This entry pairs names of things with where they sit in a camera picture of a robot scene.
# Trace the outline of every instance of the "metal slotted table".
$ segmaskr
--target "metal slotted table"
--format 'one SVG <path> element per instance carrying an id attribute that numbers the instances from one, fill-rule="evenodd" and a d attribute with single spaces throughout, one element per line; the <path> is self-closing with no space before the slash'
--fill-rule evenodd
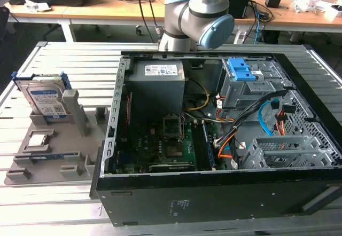
<path id="1" fill-rule="evenodd" d="M 68 74 L 85 110 L 110 107 L 121 50 L 154 44 L 41 42 L 20 72 Z M 342 122 L 342 80 L 313 51 L 290 45 L 225 45 L 220 51 L 284 53 L 336 119 Z M 91 182 L 9 187 L 3 184 L 31 123 L 31 108 L 11 82 L 0 96 L 0 235 L 341 235 L 342 198 L 311 216 L 191 224 L 113 227 Z"/>

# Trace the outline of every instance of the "gray robot arm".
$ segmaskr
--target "gray robot arm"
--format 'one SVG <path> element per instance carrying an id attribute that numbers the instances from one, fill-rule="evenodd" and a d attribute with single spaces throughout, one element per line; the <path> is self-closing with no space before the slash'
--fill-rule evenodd
<path id="1" fill-rule="evenodd" d="M 191 40 L 207 49 L 220 47 L 235 25 L 228 7 L 228 0 L 165 0 L 159 51 L 190 51 Z"/>

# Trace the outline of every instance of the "table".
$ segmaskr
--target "table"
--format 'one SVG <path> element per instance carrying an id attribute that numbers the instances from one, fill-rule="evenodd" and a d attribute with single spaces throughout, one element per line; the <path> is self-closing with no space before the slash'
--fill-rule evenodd
<path id="1" fill-rule="evenodd" d="M 39 43 L 20 71 L 68 74 L 85 110 L 110 107 L 121 50 L 157 50 L 141 43 Z M 342 122 L 342 80 L 313 51 L 291 45 L 224 45 L 219 51 L 285 53 Z M 3 184 L 30 125 L 28 102 L 13 83 L 0 96 L 0 235 L 341 235 L 342 198 L 312 216 L 114 228 L 90 182 L 9 187 Z"/>
<path id="2" fill-rule="evenodd" d="M 265 0 L 255 0 L 264 5 Z M 154 0 L 153 9 L 156 21 L 159 25 L 164 25 L 165 7 L 164 0 Z M 288 30 L 294 32 L 331 32 L 342 33 L 342 18 L 336 18 L 333 22 L 323 18 L 323 12 L 314 14 L 295 13 L 288 9 L 292 0 L 282 0 L 280 7 L 271 9 L 274 20 L 267 23 L 266 30 Z M 125 3 L 117 0 L 87 0 L 83 7 L 52 6 L 52 11 L 29 12 L 22 5 L 7 5 L 11 13 L 20 22 L 35 23 L 59 23 L 63 28 L 67 42 L 75 42 L 73 30 L 74 24 L 86 25 L 143 25 L 139 6 L 137 4 Z M 154 26 L 152 13 L 148 3 L 142 4 L 146 22 Z M 254 23 L 254 15 L 251 9 L 246 12 L 245 19 L 236 19 L 236 37 L 234 43 L 242 43 L 246 32 Z"/>

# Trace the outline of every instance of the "desk leg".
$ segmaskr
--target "desk leg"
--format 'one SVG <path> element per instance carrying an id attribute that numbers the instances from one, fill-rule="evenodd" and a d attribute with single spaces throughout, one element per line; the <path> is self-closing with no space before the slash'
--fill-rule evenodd
<path id="1" fill-rule="evenodd" d="M 291 37 L 290 37 L 290 42 L 291 43 L 298 42 L 301 39 L 302 35 L 303 35 L 303 32 L 292 32 Z"/>
<path id="2" fill-rule="evenodd" d="M 106 37 L 111 37 L 112 33 L 111 33 L 111 28 L 109 25 L 105 25 L 105 33 L 106 33 Z"/>
<path id="3" fill-rule="evenodd" d="M 238 31 L 235 35 L 234 44 L 243 44 L 244 39 L 249 31 L 251 25 L 239 25 Z"/>
<path id="4" fill-rule="evenodd" d="M 13 22 L 8 22 L 6 25 L 6 30 L 10 35 L 14 35 L 17 31 L 13 27 Z"/>
<path id="5" fill-rule="evenodd" d="M 62 29 L 63 29 L 65 41 L 76 42 L 73 25 L 70 22 L 60 22 L 60 25 L 62 26 Z"/>

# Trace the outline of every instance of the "metal mesh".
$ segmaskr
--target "metal mesh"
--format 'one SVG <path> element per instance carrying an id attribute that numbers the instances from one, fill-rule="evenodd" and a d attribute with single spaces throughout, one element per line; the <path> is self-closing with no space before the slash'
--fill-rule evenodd
<path id="1" fill-rule="evenodd" d="M 290 91 L 281 100 L 283 104 L 296 107 L 294 114 L 287 113 L 285 136 L 279 136 L 273 129 L 278 110 L 265 109 L 263 117 L 267 127 L 273 129 L 273 136 L 254 139 L 242 161 L 242 167 L 340 166 L 341 154 L 321 125 L 309 121 L 314 115 L 298 93 Z"/>

